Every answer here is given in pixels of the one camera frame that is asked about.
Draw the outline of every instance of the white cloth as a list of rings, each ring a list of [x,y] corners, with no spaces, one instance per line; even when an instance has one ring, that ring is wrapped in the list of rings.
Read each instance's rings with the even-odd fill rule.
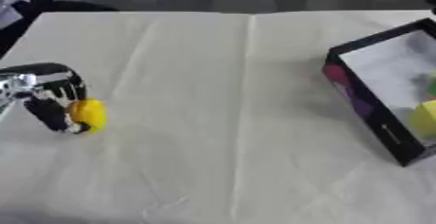
[[[329,48],[425,17],[45,14],[1,66],[72,66],[109,123],[55,134],[13,108],[0,125],[2,216],[433,223],[436,158],[397,166],[320,72]]]

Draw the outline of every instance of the open box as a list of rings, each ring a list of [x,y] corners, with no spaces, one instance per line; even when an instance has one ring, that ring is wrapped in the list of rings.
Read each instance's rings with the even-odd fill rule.
[[[422,19],[330,50],[323,72],[355,112],[407,166],[436,153],[409,121],[428,100],[425,77],[436,71],[436,23]]]

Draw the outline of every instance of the robotic arm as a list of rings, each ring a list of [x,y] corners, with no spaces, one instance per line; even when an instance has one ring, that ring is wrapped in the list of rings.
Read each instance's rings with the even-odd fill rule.
[[[0,69],[0,108],[15,100],[22,101],[52,131],[81,133],[91,130],[95,119],[101,127],[105,118],[101,102],[95,104],[95,99],[91,99],[93,108],[85,104],[77,107],[78,102],[88,100],[86,85],[73,69],[62,64],[36,63]]]

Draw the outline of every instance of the person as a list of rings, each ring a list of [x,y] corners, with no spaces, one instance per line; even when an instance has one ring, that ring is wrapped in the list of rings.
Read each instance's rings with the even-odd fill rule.
[[[0,0],[0,29],[23,18],[23,15],[14,7],[17,2],[29,3],[30,0]]]
[[[45,12],[115,12],[86,2],[54,0],[0,0],[0,59]]]

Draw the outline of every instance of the box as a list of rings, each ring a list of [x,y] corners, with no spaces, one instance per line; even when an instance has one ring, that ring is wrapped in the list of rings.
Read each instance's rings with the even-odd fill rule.
[[[332,48],[323,72],[402,166],[436,153],[409,121],[436,71],[436,23],[422,19]]]

